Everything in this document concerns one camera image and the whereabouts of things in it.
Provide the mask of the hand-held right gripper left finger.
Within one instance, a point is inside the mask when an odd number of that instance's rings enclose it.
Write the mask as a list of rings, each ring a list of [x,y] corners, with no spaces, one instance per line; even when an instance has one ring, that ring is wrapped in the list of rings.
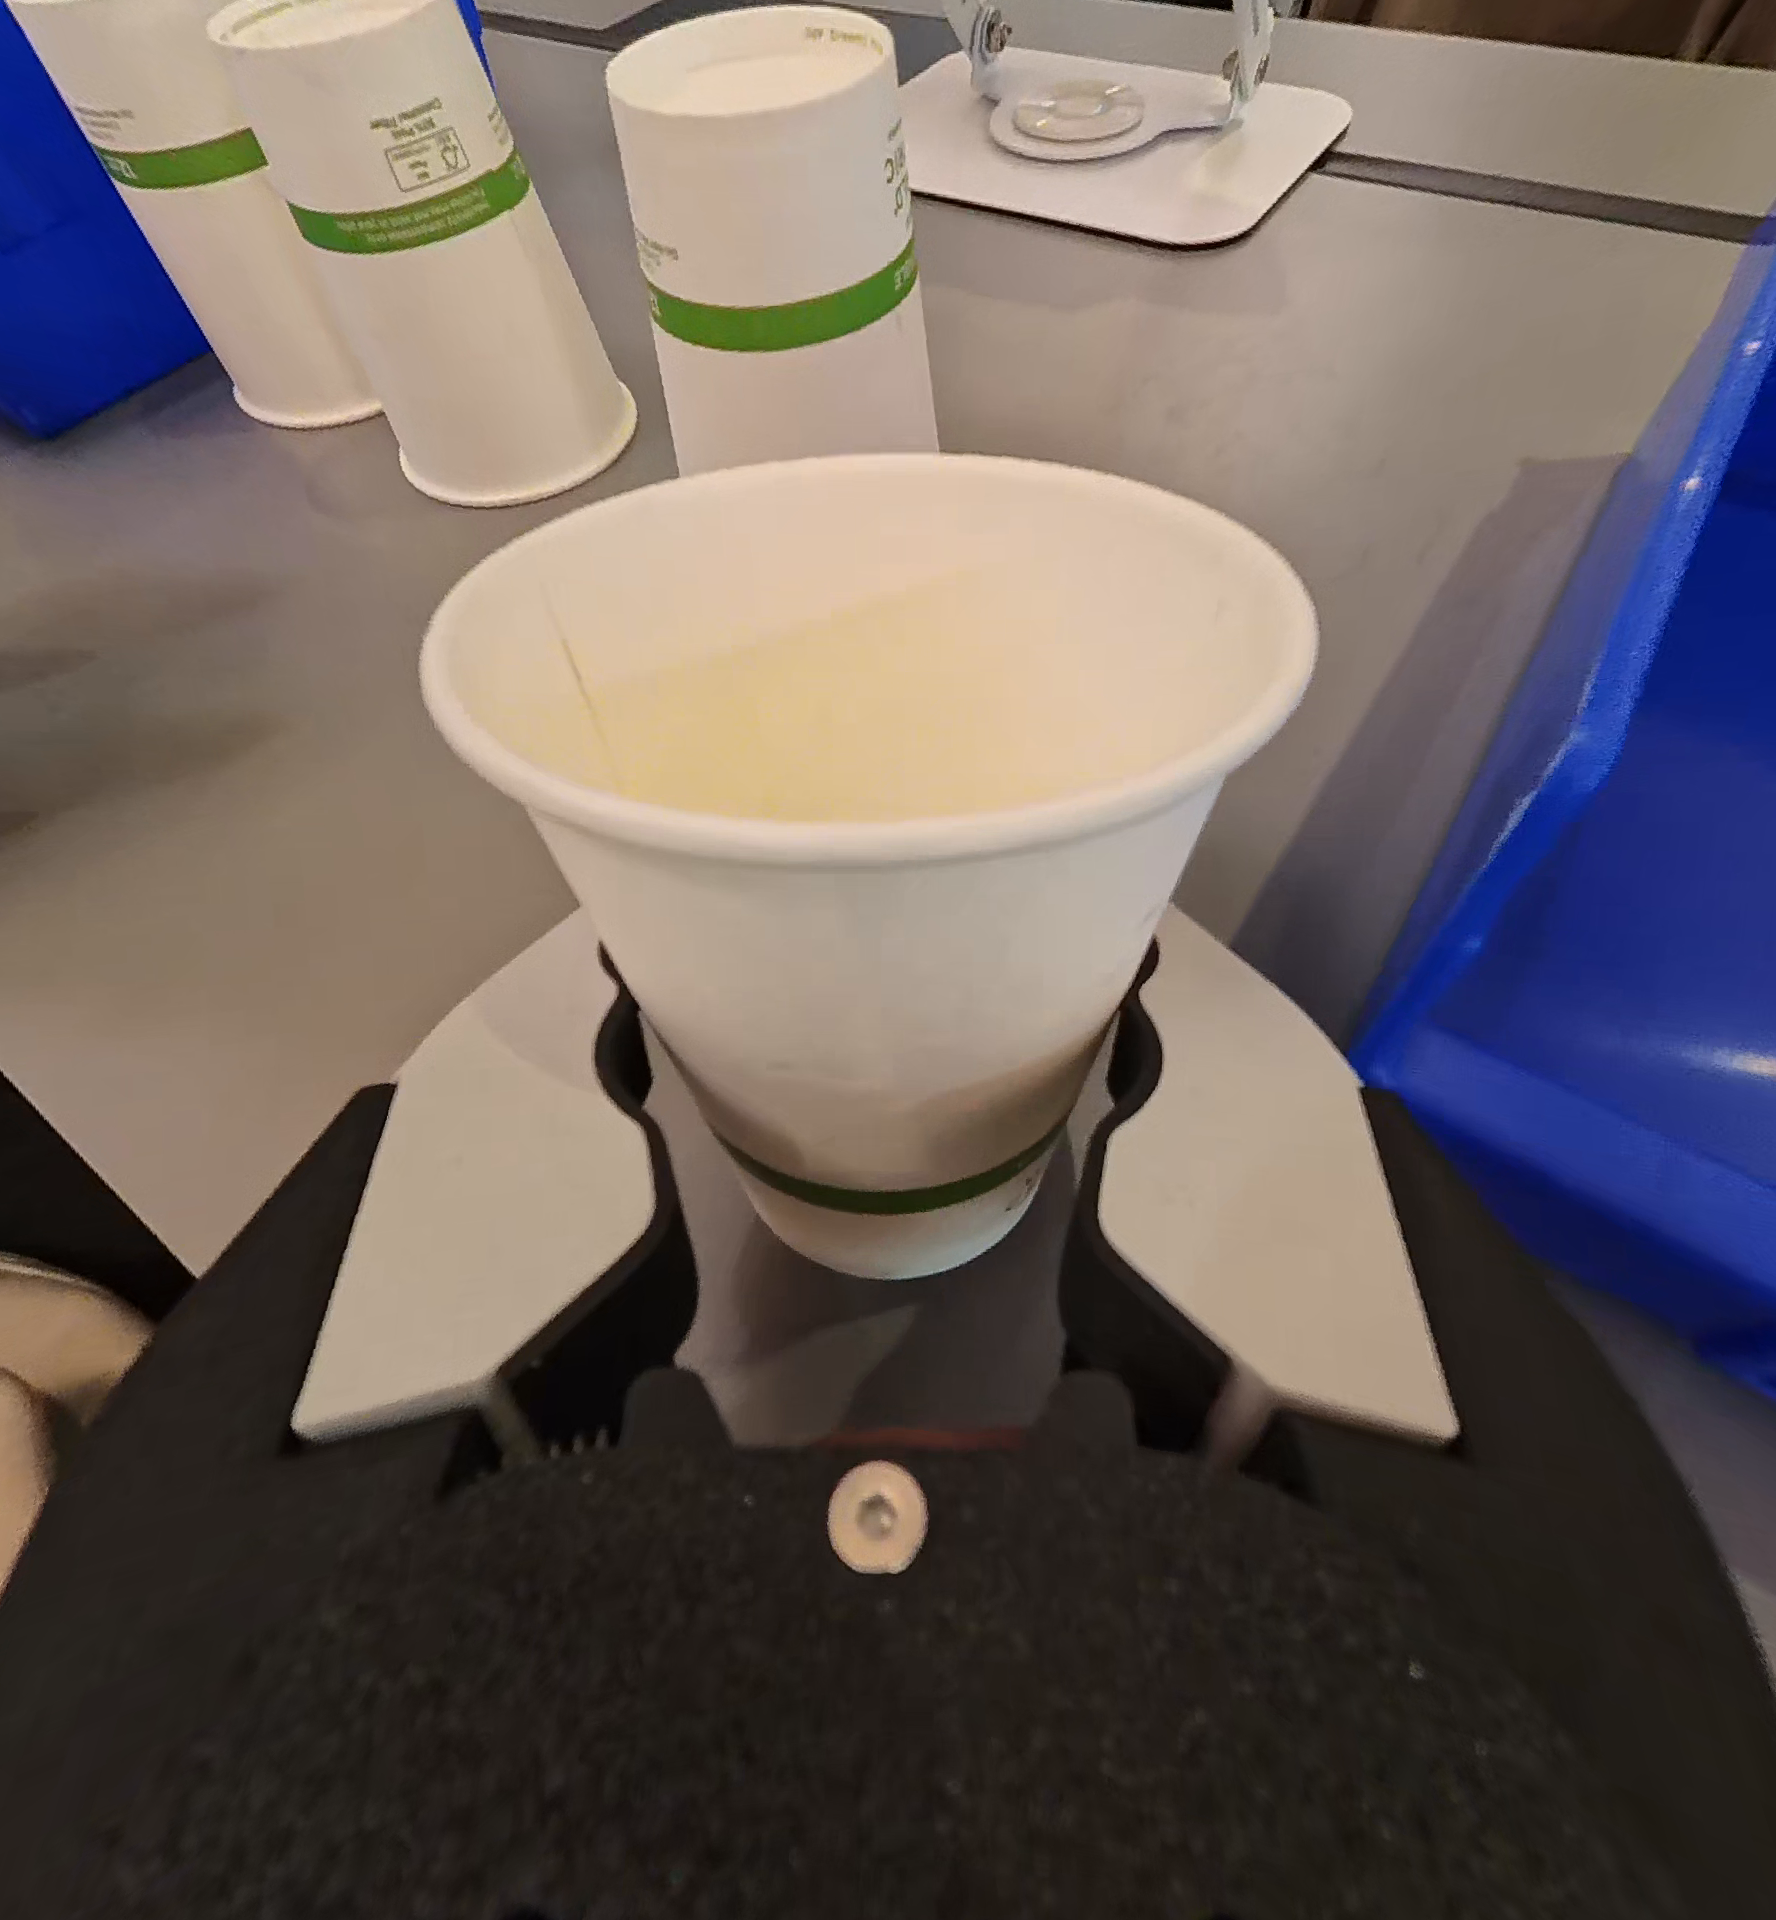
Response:
[[[699,1306],[634,996],[535,943],[396,1071],[292,1436],[482,1416],[505,1453],[619,1438]]]

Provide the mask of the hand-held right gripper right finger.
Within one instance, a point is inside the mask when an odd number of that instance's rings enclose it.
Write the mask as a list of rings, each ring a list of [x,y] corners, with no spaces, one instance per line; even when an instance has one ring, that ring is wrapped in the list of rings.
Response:
[[[1066,1358],[1144,1448],[1235,1465],[1272,1416],[1432,1450],[1459,1421],[1359,1083],[1178,909],[1118,1011],[1062,1240]]]

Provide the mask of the blue plastic bin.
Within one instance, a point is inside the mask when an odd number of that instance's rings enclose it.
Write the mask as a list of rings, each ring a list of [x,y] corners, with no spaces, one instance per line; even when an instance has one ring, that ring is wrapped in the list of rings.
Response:
[[[0,3],[0,419],[56,439],[209,348]]]
[[[1776,201],[1352,1043],[1538,1259],[1776,1403]]]

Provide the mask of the white paper cup green band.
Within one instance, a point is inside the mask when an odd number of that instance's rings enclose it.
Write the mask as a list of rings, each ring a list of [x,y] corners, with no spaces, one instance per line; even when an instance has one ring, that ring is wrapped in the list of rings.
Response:
[[[712,13],[624,49],[605,97],[676,469],[935,454],[892,35]]]
[[[11,2],[63,106],[227,373],[276,429],[331,429],[381,404],[344,345],[266,173],[214,3]]]
[[[851,454],[676,479],[470,566],[428,718],[525,810],[749,1205],[908,1281],[1029,1207],[1313,598],[1124,475]]]
[[[552,497],[627,452],[595,332],[451,2],[242,2],[205,35],[415,489]]]

